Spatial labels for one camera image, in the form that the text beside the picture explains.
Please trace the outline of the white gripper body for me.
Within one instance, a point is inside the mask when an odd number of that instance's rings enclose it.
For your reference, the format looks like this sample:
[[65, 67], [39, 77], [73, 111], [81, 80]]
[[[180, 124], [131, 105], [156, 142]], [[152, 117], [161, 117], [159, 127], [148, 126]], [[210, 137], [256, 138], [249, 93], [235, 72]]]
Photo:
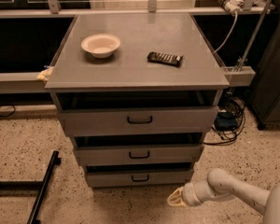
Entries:
[[182, 189], [182, 201], [186, 206], [198, 206], [203, 204], [205, 188], [200, 183], [187, 183]]

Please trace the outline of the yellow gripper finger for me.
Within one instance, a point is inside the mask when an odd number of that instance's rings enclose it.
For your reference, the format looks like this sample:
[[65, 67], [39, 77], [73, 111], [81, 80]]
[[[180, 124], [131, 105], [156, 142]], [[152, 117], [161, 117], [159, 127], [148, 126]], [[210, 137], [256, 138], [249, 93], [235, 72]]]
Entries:
[[181, 200], [182, 199], [183, 188], [177, 188], [172, 194], [169, 195], [169, 200]]
[[167, 200], [167, 203], [170, 206], [186, 206], [182, 200]]

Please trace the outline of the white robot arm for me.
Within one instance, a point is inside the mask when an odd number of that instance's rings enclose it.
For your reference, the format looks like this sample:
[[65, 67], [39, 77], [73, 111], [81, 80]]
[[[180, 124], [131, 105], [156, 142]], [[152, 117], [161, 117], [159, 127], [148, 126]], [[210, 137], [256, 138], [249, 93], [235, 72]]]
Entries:
[[168, 198], [171, 206], [198, 206], [205, 202], [222, 202], [238, 198], [263, 215], [262, 224], [280, 224], [280, 184], [272, 190], [261, 189], [236, 179], [216, 168], [206, 179], [188, 182]]

